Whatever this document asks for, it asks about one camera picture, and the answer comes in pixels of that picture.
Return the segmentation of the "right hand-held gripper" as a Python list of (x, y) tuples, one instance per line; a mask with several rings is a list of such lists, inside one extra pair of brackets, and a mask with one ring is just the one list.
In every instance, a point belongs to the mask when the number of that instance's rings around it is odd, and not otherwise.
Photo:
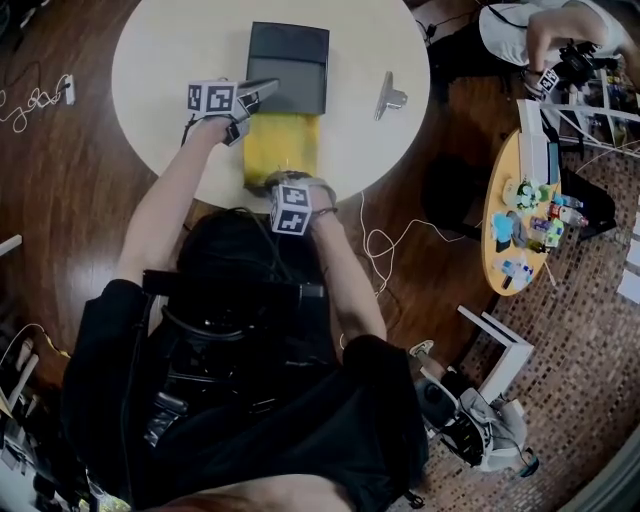
[(274, 172), (269, 175), (264, 187), (271, 193), (271, 230), (277, 234), (304, 235), (309, 222), (320, 209), (313, 205), (311, 189), (324, 189), (331, 206), (336, 204), (336, 194), (323, 180), (312, 180), (305, 172)]

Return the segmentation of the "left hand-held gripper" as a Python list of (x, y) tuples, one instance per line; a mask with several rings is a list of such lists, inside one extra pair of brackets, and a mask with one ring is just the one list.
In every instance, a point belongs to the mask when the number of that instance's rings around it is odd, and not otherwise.
[(187, 130), (201, 120), (226, 118), (230, 124), (226, 127), (223, 143), (232, 146), (248, 134), (249, 118), (257, 111), (260, 102), (278, 89), (277, 78), (192, 82), (187, 93), (187, 112), (190, 114)]

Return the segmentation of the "dark grey drawer box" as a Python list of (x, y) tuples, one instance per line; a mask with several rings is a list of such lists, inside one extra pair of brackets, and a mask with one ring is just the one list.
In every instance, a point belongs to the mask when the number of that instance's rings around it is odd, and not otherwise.
[(317, 169), (320, 117), (326, 112), (330, 32), (275, 22), (254, 22), (248, 80), (278, 81), (260, 97), (244, 139), (244, 185), (260, 194), (279, 171)]

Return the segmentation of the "silver metal clip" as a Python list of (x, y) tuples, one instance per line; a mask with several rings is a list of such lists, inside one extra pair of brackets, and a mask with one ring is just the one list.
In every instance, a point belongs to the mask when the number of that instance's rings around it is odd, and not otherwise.
[(386, 110), (402, 109), (407, 104), (407, 101), (407, 94), (394, 87), (394, 75), (391, 71), (387, 71), (378, 97), (374, 120), (380, 121)]

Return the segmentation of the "person's right forearm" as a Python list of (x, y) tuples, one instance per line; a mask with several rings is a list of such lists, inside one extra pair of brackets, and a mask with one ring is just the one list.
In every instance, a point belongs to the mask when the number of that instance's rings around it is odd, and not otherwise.
[(387, 340), (387, 328), (373, 286), (332, 209), (321, 210), (311, 224), (312, 239), (326, 266), (329, 297), (343, 343), (365, 335)]

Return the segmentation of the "black chest-mounted rig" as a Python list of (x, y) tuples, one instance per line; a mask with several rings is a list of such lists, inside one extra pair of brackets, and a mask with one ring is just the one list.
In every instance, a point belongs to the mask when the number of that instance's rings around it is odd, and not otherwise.
[(143, 289), (167, 301), (158, 399), (181, 415), (228, 406), (260, 414), (335, 369), (319, 283), (147, 270)]

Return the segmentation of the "black stool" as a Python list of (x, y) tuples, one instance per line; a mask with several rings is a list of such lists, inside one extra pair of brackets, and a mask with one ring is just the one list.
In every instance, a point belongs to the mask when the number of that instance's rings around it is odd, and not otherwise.
[(481, 229), (465, 222), (474, 201), (485, 191), (479, 177), (479, 169), (461, 157), (438, 154), (423, 174), (420, 202), (426, 220), (438, 229), (480, 241)]

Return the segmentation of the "blue cloth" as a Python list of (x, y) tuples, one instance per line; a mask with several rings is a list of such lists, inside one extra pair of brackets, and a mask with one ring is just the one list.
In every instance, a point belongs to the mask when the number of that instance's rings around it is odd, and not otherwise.
[(494, 240), (507, 243), (511, 240), (514, 229), (514, 220), (503, 212), (494, 213), (491, 217), (491, 234)]

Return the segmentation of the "yellow oval side table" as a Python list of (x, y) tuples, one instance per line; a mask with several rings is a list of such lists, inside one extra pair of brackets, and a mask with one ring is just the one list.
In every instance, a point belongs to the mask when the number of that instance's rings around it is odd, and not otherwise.
[(519, 134), (519, 129), (514, 130), (506, 138), (496, 157), (487, 187), (481, 228), (481, 256), (484, 276), (490, 287), (501, 296), (513, 296), (519, 293), (513, 284), (507, 288), (503, 287), (507, 275), (502, 273), (495, 264), (505, 259), (513, 261), (525, 259), (533, 268), (531, 280), (526, 283), (526, 286), (532, 284), (540, 276), (548, 277), (553, 287), (559, 283), (547, 264), (550, 253), (535, 253), (526, 248), (517, 248), (514, 245), (500, 253), (496, 251), (496, 241), (492, 236), (493, 215), (496, 213), (506, 214), (509, 211), (502, 200), (503, 189), (506, 185), (515, 185), (521, 178)]

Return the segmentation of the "grey cloth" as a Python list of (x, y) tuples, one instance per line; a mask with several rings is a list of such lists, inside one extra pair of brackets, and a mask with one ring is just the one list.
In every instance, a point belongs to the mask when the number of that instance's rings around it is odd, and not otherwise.
[(509, 211), (507, 217), (512, 221), (511, 239), (515, 247), (524, 249), (528, 243), (528, 232), (522, 218), (514, 211)]

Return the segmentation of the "green white potted plant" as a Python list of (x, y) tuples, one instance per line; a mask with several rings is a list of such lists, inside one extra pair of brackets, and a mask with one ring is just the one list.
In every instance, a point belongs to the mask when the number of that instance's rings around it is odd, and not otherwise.
[(502, 201), (514, 211), (533, 214), (541, 203), (549, 200), (549, 194), (550, 186), (547, 184), (509, 178), (502, 190)]

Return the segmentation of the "white box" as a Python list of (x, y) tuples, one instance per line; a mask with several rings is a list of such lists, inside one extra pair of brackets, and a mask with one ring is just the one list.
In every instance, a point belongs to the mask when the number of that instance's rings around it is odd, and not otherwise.
[(549, 180), (548, 143), (539, 104), (519, 99), (517, 108), (521, 124), (519, 134), (520, 169), (523, 180), (547, 184)]

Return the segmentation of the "black office chair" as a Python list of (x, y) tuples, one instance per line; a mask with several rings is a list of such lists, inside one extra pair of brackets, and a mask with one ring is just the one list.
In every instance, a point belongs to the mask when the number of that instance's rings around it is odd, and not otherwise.
[(457, 402), (438, 383), (421, 379), (415, 383), (415, 390), (421, 414), (432, 428), (441, 429), (455, 418)]

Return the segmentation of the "white rack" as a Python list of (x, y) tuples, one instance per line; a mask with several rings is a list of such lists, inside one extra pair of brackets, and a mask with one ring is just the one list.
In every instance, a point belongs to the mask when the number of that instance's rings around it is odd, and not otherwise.
[(580, 89), (554, 90), (541, 111), (563, 142), (640, 159), (640, 92), (620, 69), (600, 69)]

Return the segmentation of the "light wooden stool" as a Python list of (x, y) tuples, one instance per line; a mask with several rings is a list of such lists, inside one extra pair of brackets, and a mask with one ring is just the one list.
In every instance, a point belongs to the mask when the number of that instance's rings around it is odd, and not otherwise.
[(9, 366), (8, 402), (13, 408), (18, 402), (18, 398), (23, 392), (28, 379), (39, 362), (39, 355), (34, 349), (34, 342), (27, 338), (22, 342), (19, 354), (15, 362)]

